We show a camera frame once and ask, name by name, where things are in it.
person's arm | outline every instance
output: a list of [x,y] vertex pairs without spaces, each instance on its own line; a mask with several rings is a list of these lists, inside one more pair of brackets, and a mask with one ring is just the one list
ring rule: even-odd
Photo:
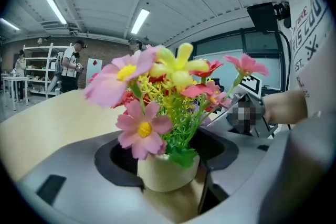
[[77,70],[77,65],[70,62],[70,59],[66,56],[63,57],[62,66],[69,69],[74,69],[75,71]]
[[296,124],[308,116],[305,95],[301,90],[270,94],[264,97],[265,119],[274,124]]
[[18,60],[17,62],[22,70],[26,70],[26,59],[23,62],[21,62],[20,60]]

shelving unit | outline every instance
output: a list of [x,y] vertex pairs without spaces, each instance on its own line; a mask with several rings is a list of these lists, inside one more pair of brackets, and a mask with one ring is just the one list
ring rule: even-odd
[[51,81],[48,79],[49,72],[55,72],[54,69],[49,69],[50,63],[52,61],[56,61],[55,57],[51,57],[51,53],[59,53],[60,51],[65,51],[67,48],[69,48],[72,45],[70,43],[69,46],[54,46],[54,43],[51,43],[50,46],[39,46],[39,47],[26,47],[26,45],[23,46],[23,51],[31,51],[31,52],[48,52],[47,57],[27,57],[26,61],[43,61],[46,62],[46,68],[27,68],[27,71],[40,71],[45,73],[45,79],[44,80],[36,80],[36,79],[29,79],[29,82],[32,83],[44,83],[45,84],[45,91],[37,91],[37,90],[30,90],[31,93],[38,93],[38,94],[44,94],[46,96],[46,99],[48,99],[48,95],[56,95],[55,92],[47,93],[46,90],[48,89],[48,84],[51,83]]

fluorescent light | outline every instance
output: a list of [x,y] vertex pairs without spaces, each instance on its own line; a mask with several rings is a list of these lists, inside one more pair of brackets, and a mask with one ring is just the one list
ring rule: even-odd
[[142,9],[140,11],[140,14],[138,15],[137,20],[135,21],[135,24],[133,26],[133,29],[131,31],[132,34],[137,34],[140,27],[142,26],[143,22],[146,20],[147,16],[149,15],[149,11]]
[[67,24],[67,21],[64,19],[64,17],[62,16],[61,12],[59,11],[59,9],[57,8],[55,1],[54,0],[47,0],[49,6],[52,8],[52,10],[54,11],[54,13],[56,14],[56,16],[58,17],[58,19],[60,20],[60,22],[64,25]]
[[4,24],[10,26],[11,28],[14,28],[15,30],[19,31],[20,29],[16,26],[12,25],[11,23],[7,22],[5,19],[1,18],[0,21],[2,21]]

beige tabletop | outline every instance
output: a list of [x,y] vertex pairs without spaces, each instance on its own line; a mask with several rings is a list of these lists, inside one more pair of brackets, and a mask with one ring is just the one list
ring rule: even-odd
[[[0,124],[0,158],[10,177],[20,180],[46,157],[73,142],[117,131],[123,106],[103,109],[84,99],[82,90],[50,98]],[[145,190],[148,201],[176,223],[197,216],[204,172],[169,193]]]

brick wall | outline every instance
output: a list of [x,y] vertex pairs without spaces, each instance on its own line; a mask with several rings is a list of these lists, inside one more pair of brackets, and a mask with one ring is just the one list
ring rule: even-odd
[[[7,44],[2,44],[2,72],[11,71],[13,68],[14,54],[19,53],[23,49],[23,45],[27,47],[38,46],[38,38],[27,39]],[[74,44],[78,38],[76,37],[64,37],[64,38],[49,38],[48,41],[44,41],[41,46],[49,46],[50,43],[54,43],[54,46],[68,46],[70,43]],[[113,58],[122,57],[126,54],[132,54],[132,51],[127,45],[117,44],[110,41],[81,38],[88,46],[87,49],[83,49],[80,52],[80,58],[77,62],[80,62],[84,67],[83,74],[78,79],[78,87],[85,88],[86,79],[86,67],[89,58],[95,58],[103,60],[103,66],[111,62]],[[26,57],[46,57],[46,52],[35,52],[34,55],[26,53]],[[42,62],[33,62],[34,65],[39,66]]]

